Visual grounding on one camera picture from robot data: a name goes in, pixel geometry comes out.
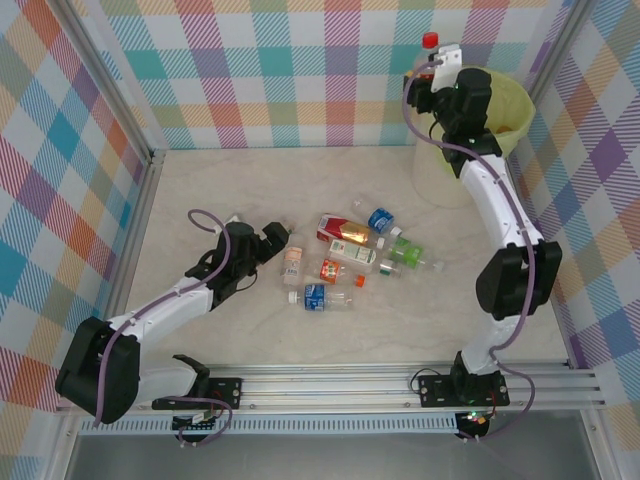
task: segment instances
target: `red bottle cap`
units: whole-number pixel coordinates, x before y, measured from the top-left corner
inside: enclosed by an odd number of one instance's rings
[[[427,32],[422,36],[422,48],[436,48],[438,46],[438,34]]]

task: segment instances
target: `plastic bin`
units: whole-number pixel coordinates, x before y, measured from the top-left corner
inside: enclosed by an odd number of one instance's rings
[[[518,140],[526,135],[533,121],[536,108],[526,90],[510,77],[483,68],[491,74],[491,101],[487,110],[487,128],[493,132],[507,157],[516,147]],[[433,124],[433,115],[414,115],[418,128],[425,135]],[[440,125],[433,129],[432,136],[441,140]],[[418,140],[413,159],[413,186],[418,194],[434,205],[459,208],[473,200],[467,189],[455,177],[449,164],[438,147]]]

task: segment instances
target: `plaid wall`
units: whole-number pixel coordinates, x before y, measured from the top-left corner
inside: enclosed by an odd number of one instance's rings
[[[45,1],[1,1],[2,480],[41,464],[58,368],[105,306],[142,167]]]
[[[600,0],[516,149],[521,191],[564,250],[556,312],[640,472],[640,1]]]
[[[134,114],[105,45],[75,0]],[[422,33],[530,85],[574,0],[101,0],[174,149],[413,142],[402,75]]]

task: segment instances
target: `blue bottle label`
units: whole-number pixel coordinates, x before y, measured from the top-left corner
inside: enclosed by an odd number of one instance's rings
[[[324,285],[304,287],[304,309],[310,312],[324,312]]]
[[[384,208],[379,208],[371,214],[368,223],[376,233],[382,233],[388,228],[388,225],[393,223],[393,215]]]

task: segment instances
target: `white floor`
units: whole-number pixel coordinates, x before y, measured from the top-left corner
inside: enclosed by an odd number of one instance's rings
[[[203,363],[367,363],[452,361],[484,313],[475,279],[493,252],[474,205],[435,207],[411,184],[413,147],[244,149],[170,152],[153,205],[128,308],[171,287],[217,238],[187,220],[191,208],[222,219],[233,212],[256,230],[282,216],[308,235],[322,213],[348,214],[351,197],[369,192],[396,214],[406,236],[430,245],[442,273],[419,281],[371,275],[350,313],[309,313],[286,304],[282,254],[260,269],[250,290],[168,336],[156,353]],[[530,317],[510,359],[566,359],[549,305]]]

